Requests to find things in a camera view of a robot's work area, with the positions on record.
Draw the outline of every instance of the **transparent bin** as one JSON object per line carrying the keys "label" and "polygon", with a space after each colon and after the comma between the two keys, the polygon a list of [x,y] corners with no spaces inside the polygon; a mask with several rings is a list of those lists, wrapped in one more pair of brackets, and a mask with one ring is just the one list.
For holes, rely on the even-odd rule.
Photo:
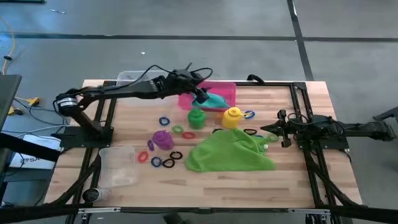
{"label": "transparent bin", "polygon": [[[119,73],[117,86],[125,85],[139,78],[145,71],[124,71]],[[166,77],[167,72],[161,70],[148,71],[137,83],[148,81],[160,75]],[[121,98],[118,99],[121,103],[126,103],[131,106],[172,106],[178,103],[178,96],[168,96],[164,99],[143,100],[138,98]]]}
{"label": "transparent bin", "polygon": [[132,146],[101,149],[101,175],[98,185],[111,188],[131,185],[138,181],[136,150]]}

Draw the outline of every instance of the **yellow connector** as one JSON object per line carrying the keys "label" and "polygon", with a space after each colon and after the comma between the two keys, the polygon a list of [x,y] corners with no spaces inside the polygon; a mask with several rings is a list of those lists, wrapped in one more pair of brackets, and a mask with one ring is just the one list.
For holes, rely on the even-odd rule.
{"label": "yellow connector", "polygon": [[29,103],[29,106],[37,106],[40,103],[40,100],[38,97],[35,97],[33,99],[27,99],[26,102]]}
{"label": "yellow connector", "polygon": [[8,115],[14,115],[15,114],[15,110],[13,107],[10,107],[10,109],[8,110]]}
{"label": "yellow connector", "polygon": [[10,109],[8,110],[8,115],[14,115],[14,114],[23,115],[24,112],[19,108],[10,107]]}

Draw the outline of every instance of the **red ring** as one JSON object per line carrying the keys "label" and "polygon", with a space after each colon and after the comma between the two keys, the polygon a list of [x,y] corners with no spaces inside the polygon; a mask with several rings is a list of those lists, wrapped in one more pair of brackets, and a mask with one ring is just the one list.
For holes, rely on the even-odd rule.
{"label": "red ring", "polygon": [[193,139],[193,138],[195,138],[195,134],[192,132],[189,132],[189,131],[184,131],[182,133],[182,137],[185,139]]}
{"label": "red ring", "polygon": [[138,161],[139,162],[145,162],[148,159],[149,155],[147,151],[142,151],[138,154]]}

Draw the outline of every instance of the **yellow bottle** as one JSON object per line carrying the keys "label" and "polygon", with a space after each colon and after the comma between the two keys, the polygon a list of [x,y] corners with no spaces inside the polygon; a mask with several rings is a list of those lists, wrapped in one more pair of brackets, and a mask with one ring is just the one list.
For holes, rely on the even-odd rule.
{"label": "yellow bottle", "polygon": [[237,128],[239,121],[242,119],[244,114],[237,107],[232,107],[224,112],[221,124],[224,128]]}

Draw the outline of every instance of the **gray floor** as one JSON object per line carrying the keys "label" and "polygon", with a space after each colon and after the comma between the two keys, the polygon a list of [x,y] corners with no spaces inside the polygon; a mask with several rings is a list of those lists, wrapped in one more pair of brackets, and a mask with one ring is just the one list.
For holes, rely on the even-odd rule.
{"label": "gray floor", "polygon": [[[305,37],[398,38],[395,1],[294,3]],[[45,5],[0,3],[0,15],[17,33],[295,35],[286,0],[49,0]],[[0,32],[5,31],[0,24]],[[6,54],[10,47],[11,41],[0,33],[0,52]],[[397,106],[398,42],[306,42],[305,47],[314,79],[327,82],[340,120],[366,122],[372,115]],[[49,108],[58,93],[79,87],[87,78],[116,78],[122,71],[143,70],[154,63],[180,68],[189,62],[195,68],[213,68],[214,79],[245,79],[254,73],[265,80],[305,80],[297,43],[286,40],[17,39],[8,73],[23,76],[18,96],[39,96],[43,106]],[[37,113],[37,116],[61,122],[53,114]],[[398,133],[398,124],[391,124]],[[4,129],[28,131],[45,126],[29,116],[11,116]],[[398,209],[397,141],[361,138],[350,139],[349,143],[363,202],[372,207]],[[43,190],[43,180],[11,183],[6,200],[32,205]],[[186,214],[184,217],[194,223],[303,223],[301,216],[286,214]],[[64,217],[59,217],[26,223],[63,223],[63,220]],[[92,223],[110,220],[161,223],[159,215],[126,214],[95,216]]]}

